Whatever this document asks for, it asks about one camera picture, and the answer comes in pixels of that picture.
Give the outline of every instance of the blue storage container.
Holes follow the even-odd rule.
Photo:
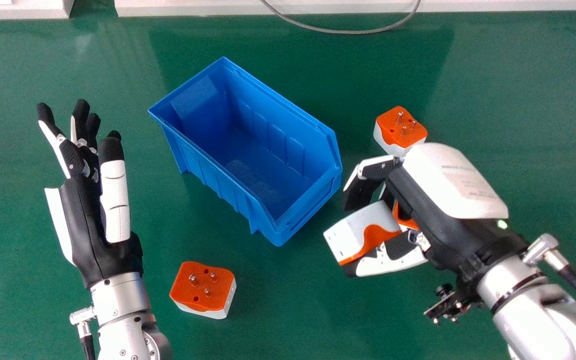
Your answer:
[[[339,189],[335,133],[222,57],[154,104],[190,171],[282,246]]]

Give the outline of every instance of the green tabletop surface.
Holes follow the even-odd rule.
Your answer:
[[[400,16],[297,18],[368,28]],[[79,98],[100,114],[101,133],[123,135],[132,229],[174,358],[508,359],[488,310],[441,327],[423,316],[452,273],[425,264],[345,277],[322,237],[346,215],[341,192],[275,247],[179,173],[147,109],[222,56],[336,132],[344,180],[384,153],[375,118],[402,105],[429,141],[473,162],[515,231],[529,241],[556,235],[576,266],[576,12],[420,13],[400,30],[353,37],[274,16],[117,18],[111,2],[79,0],[69,20],[0,21],[0,359],[84,358],[68,316],[89,306],[90,294],[53,228],[44,188],[64,178],[35,113],[45,102],[67,129]],[[233,271],[227,319],[170,300],[187,260]]]

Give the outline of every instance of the robotic arm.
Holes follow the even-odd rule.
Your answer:
[[[544,234],[529,246],[510,230],[505,203],[455,148],[401,148],[363,160],[344,188],[354,213],[324,232],[344,272],[372,276],[428,261],[457,275],[455,289],[440,286],[440,301],[424,312],[435,324],[483,303],[513,360],[576,360],[576,301],[537,267],[546,262],[576,289],[557,239]]]
[[[79,100],[70,118],[70,140],[53,113],[37,104],[39,127],[66,181],[45,189],[61,251],[81,273],[93,305],[70,314],[87,360],[96,358],[89,321],[99,324],[99,360],[166,360],[167,338],[158,330],[142,275],[142,246],[131,232],[121,135],[112,131],[98,147],[101,120]]]

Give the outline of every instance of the orange and white plug adapter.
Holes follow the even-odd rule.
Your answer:
[[[402,158],[413,145],[426,141],[428,131],[408,110],[396,106],[377,116],[372,136],[387,154]]]
[[[170,289],[170,299],[184,312],[224,319],[231,309],[235,289],[237,282],[230,270],[185,261]]]

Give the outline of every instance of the black fingertip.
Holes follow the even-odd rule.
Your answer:
[[[117,130],[112,130],[111,132],[108,132],[108,137],[119,139],[119,141],[122,141],[122,135]]]
[[[75,105],[75,108],[72,110],[72,116],[75,118],[76,121],[82,121],[83,123],[84,121],[86,121],[86,118],[88,118],[89,112],[90,112],[90,105],[88,101],[84,100],[83,98],[80,98],[79,100],[77,100],[77,104]]]
[[[101,125],[101,119],[99,116],[94,113],[90,112],[87,120],[86,120],[86,132],[88,136],[88,146],[92,148],[97,147],[97,132],[99,131],[99,126]]]
[[[101,141],[98,153],[99,164],[124,159],[124,148],[122,148],[119,137],[110,136],[110,134]]]
[[[43,121],[46,124],[55,125],[53,110],[50,109],[50,106],[46,105],[45,102],[40,102],[37,104],[37,119]]]

